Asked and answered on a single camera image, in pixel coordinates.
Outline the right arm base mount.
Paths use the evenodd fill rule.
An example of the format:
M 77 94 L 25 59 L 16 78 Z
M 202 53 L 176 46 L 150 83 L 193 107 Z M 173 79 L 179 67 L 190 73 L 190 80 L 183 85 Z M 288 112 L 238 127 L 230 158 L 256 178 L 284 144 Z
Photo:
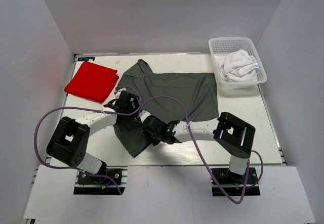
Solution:
M 228 168 L 212 168 L 211 171 L 229 196 L 241 196 L 245 175 L 231 173 Z M 261 193 L 256 169 L 254 167 L 250 167 L 245 196 L 260 195 Z

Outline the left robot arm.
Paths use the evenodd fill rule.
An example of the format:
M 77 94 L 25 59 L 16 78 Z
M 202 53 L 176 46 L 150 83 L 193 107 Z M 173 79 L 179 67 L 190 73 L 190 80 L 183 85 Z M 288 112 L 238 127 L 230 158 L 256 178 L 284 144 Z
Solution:
M 130 116 L 137 112 L 140 97 L 119 90 L 115 99 L 106 104 L 109 112 L 100 110 L 77 119 L 67 116 L 60 119 L 46 149 L 46 153 L 66 164 L 89 173 L 96 183 L 106 180 L 106 163 L 87 153 L 89 137 L 113 126 L 118 116 Z

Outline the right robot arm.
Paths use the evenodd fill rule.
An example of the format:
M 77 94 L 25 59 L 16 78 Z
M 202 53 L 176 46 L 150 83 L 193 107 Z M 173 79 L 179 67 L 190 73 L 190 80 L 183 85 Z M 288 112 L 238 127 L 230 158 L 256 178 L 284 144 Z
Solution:
M 240 183 L 247 177 L 247 163 L 251 156 L 256 129 L 251 124 L 228 112 L 208 121 L 185 122 L 174 120 L 165 123 L 147 111 L 139 114 L 142 133 L 152 145 L 161 142 L 169 145 L 192 140 L 216 141 L 230 155 L 229 178 Z

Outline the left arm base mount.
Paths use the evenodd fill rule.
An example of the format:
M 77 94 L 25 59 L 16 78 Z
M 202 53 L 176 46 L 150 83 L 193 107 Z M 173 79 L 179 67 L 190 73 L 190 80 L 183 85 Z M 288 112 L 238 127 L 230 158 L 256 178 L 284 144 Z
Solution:
M 126 188 L 128 168 L 107 167 L 106 177 L 94 177 L 78 171 L 73 194 L 96 196 L 119 196 Z

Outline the white t-shirt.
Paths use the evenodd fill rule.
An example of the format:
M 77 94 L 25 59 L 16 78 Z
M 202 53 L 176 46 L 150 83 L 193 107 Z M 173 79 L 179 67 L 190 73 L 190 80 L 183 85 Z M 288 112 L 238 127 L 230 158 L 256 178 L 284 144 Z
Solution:
M 257 81 L 260 71 L 254 56 L 245 50 L 232 52 L 219 61 L 220 76 L 225 82 Z

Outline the dark green t-shirt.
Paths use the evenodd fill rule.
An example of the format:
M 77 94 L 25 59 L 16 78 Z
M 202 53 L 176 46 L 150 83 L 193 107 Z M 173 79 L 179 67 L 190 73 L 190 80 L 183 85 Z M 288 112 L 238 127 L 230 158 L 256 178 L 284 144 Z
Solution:
M 143 110 L 168 123 L 173 120 L 207 121 L 217 118 L 217 84 L 213 73 L 154 73 L 142 59 L 118 82 L 137 91 Z

